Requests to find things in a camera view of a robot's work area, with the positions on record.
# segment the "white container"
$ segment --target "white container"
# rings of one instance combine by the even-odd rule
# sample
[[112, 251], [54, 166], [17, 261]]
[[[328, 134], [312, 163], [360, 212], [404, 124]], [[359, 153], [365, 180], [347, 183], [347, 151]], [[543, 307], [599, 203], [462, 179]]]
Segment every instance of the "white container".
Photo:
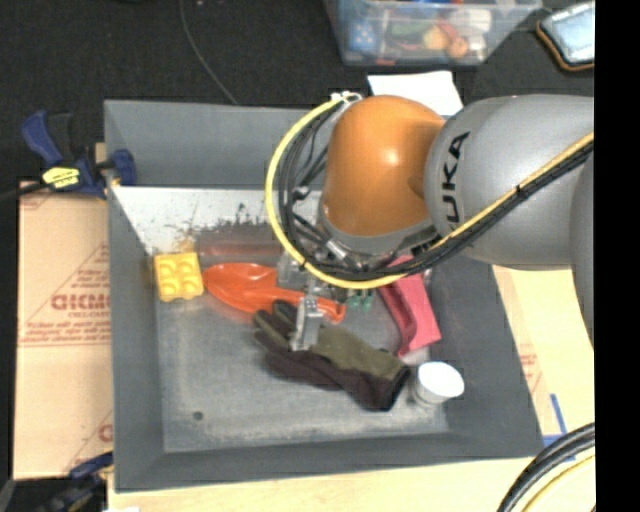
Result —
[[476, 66], [541, 0], [324, 0], [346, 64]]

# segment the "kuka logo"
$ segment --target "kuka logo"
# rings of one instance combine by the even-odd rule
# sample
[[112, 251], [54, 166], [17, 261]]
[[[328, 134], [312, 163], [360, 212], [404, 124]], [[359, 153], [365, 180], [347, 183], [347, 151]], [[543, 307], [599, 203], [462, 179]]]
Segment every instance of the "kuka logo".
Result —
[[78, 309], [108, 309], [111, 306], [107, 294], [59, 294], [51, 297], [51, 307], [58, 311], [75, 311]]
[[456, 183], [453, 178], [458, 170], [458, 163], [460, 161], [460, 148], [462, 143], [469, 136], [471, 132], [463, 133], [453, 138], [451, 145], [449, 146], [449, 154], [454, 158], [453, 167], [449, 167], [449, 163], [445, 161], [442, 167], [442, 173], [444, 175], [444, 181], [442, 182], [442, 201], [450, 205], [449, 213], [447, 214], [447, 220], [458, 224], [460, 222], [460, 214], [458, 210], [458, 202], [456, 199]]

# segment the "cardboard box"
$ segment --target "cardboard box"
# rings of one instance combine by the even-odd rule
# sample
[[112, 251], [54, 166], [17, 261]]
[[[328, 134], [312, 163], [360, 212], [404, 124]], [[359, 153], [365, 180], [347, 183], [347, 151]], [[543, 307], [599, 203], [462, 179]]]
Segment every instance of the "cardboard box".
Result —
[[65, 475], [112, 449], [107, 205], [20, 201], [13, 478]]

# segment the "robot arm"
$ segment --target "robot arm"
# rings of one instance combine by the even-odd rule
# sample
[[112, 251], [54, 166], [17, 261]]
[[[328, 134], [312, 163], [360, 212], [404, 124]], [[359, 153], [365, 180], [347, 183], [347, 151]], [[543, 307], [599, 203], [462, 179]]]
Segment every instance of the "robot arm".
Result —
[[[269, 168], [267, 209], [279, 171], [283, 226], [275, 211], [270, 220], [299, 264], [330, 285], [355, 289], [423, 271], [460, 250], [514, 268], [575, 265], [593, 340], [593, 98], [494, 98], [446, 121], [404, 98], [374, 96], [336, 112], [343, 102], [303, 118]], [[322, 247], [309, 249], [293, 214], [301, 145], [292, 141], [308, 140], [313, 121], [338, 114], [321, 163], [326, 179], [314, 233]], [[407, 252], [411, 262], [391, 264]]]

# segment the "black cable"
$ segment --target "black cable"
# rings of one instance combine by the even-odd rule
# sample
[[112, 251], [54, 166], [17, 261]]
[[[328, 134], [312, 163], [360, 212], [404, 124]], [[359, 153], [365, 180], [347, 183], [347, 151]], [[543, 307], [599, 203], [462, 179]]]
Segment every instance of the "black cable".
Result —
[[6, 201], [7, 199], [17, 199], [20, 196], [24, 196], [31, 192], [37, 192], [38, 190], [42, 190], [46, 188], [48, 185], [46, 183], [31, 183], [29, 185], [25, 185], [20, 188], [12, 188], [11, 190], [7, 190], [0, 194], [0, 203]]
[[546, 474], [570, 457], [595, 447], [595, 425], [566, 434], [540, 452], [527, 465], [503, 498], [497, 512], [510, 512], [522, 497]]
[[193, 53], [195, 53], [196, 57], [200, 61], [200, 64], [202, 64], [202, 67], [205, 69], [205, 71], [211, 77], [211, 79], [216, 83], [216, 85], [220, 88], [220, 90], [224, 93], [227, 99], [233, 105], [239, 105], [238, 100], [236, 100], [233, 94], [231, 94], [231, 92], [229, 92], [229, 90], [224, 86], [224, 84], [218, 78], [218, 75], [216, 75], [213, 72], [213, 70], [209, 67], [209, 64], [207, 64], [207, 61], [205, 60], [205, 58], [202, 56], [202, 53], [200, 52], [200, 49], [198, 48], [198, 45], [196, 44], [193, 38], [193, 35], [191, 34], [191, 30], [189, 29], [189, 24], [187, 23], [187, 16], [184, 10], [184, 0], [178, 0], [178, 5], [180, 9], [180, 19], [182, 21], [182, 30], [184, 31], [184, 34], [187, 37], [187, 40], [189, 41], [189, 45], [191, 46]]

